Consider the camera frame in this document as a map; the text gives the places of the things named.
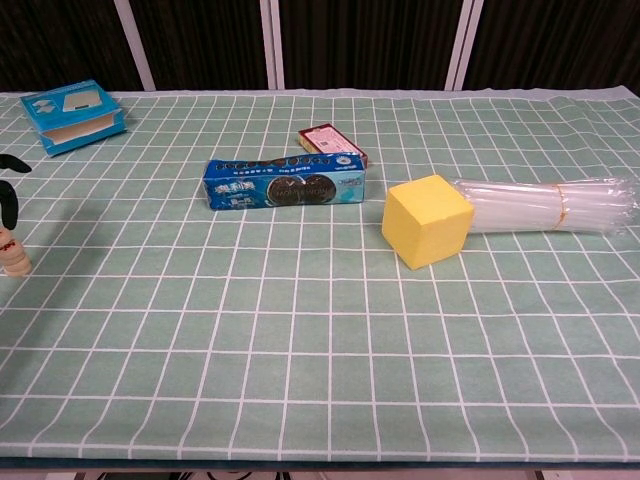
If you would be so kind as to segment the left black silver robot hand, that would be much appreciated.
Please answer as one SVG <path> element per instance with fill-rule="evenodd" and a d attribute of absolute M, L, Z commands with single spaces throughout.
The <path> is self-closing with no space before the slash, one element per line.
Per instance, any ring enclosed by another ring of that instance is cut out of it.
<path fill-rule="evenodd" d="M 0 170 L 12 170 L 17 173 L 30 173 L 32 168 L 18 157 L 11 154 L 0 154 Z M 19 215 L 19 201 L 11 183 L 0 179 L 0 217 L 2 225 L 14 230 Z"/>

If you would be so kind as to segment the blue kitchen scale box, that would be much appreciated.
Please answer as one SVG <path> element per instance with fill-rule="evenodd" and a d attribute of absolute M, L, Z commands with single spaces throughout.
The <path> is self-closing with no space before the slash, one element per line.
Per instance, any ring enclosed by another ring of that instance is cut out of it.
<path fill-rule="evenodd" d="M 126 130 L 123 109 L 94 80 L 21 96 L 20 100 L 50 157 Z"/>

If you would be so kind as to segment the dark partition panel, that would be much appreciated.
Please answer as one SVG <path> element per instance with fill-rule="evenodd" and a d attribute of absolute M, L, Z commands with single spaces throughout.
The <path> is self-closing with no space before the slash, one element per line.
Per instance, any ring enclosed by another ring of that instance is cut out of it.
<path fill-rule="evenodd" d="M 445 87 L 463 0 L 278 3 L 286 87 Z"/>
<path fill-rule="evenodd" d="M 158 90 L 268 87 L 260 0 L 129 0 Z"/>
<path fill-rule="evenodd" d="M 142 88 L 113 0 L 0 0 L 0 92 Z"/>
<path fill-rule="evenodd" d="M 484 0 L 464 88 L 640 97 L 640 0 Z"/>

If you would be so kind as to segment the blue Oreo cookie box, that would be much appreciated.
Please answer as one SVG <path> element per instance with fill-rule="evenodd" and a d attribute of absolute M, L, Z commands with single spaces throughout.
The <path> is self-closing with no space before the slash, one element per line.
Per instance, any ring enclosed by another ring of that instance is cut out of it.
<path fill-rule="evenodd" d="M 209 162 L 203 183 L 214 210 L 360 203 L 366 168 L 357 153 Z"/>

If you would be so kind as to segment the red playing card box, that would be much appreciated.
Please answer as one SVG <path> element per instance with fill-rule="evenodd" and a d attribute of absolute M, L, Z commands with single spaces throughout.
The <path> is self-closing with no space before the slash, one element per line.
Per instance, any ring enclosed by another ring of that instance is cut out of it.
<path fill-rule="evenodd" d="M 300 130 L 298 143 L 309 153 L 357 153 L 368 167 L 367 154 L 330 123 Z"/>

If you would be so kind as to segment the green checked tablecloth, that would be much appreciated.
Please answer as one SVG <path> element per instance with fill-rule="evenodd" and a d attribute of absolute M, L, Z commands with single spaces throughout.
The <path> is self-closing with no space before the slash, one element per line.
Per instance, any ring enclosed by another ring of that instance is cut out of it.
<path fill-rule="evenodd" d="M 408 269 L 386 191 L 640 176 L 640 98 L 125 94 L 124 134 L 50 158 L 0 93 L 32 258 L 0 274 L 0 462 L 640 462 L 640 224 L 472 236 Z M 213 159 L 368 156 L 360 203 L 210 207 Z"/>

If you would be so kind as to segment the yellow foam cube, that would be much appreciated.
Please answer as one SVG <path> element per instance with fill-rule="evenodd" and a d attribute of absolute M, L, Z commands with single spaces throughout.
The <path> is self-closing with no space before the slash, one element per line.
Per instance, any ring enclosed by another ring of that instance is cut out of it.
<path fill-rule="evenodd" d="M 412 270 L 458 254 L 471 229 L 474 207 L 450 183 L 431 175 L 391 187 L 382 235 Z"/>

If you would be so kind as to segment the clear pack of straws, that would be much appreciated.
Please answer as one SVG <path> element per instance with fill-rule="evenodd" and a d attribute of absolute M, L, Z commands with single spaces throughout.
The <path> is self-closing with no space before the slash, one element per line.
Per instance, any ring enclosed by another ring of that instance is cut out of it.
<path fill-rule="evenodd" d="M 549 184 L 455 179 L 452 184 L 474 207 L 473 233 L 607 233 L 640 214 L 640 181 L 634 179 Z"/>

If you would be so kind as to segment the white partition post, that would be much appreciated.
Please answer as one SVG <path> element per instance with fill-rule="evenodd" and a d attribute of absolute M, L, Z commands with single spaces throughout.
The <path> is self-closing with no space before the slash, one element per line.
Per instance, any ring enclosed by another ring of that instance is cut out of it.
<path fill-rule="evenodd" d="M 268 88 L 285 90 L 279 0 L 260 0 Z"/>
<path fill-rule="evenodd" d="M 139 33 L 130 0 L 113 0 L 121 26 L 123 28 L 129 50 L 139 75 L 143 90 L 151 92 L 156 90 L 155 81 L 151 72 L 144 45 Z"/>
<path fill-rule="evenodd" d="M 484 0 L 463 0 L 462 2 L 445 80 L 445 91 L 463 89 L 483 6 Z"/>

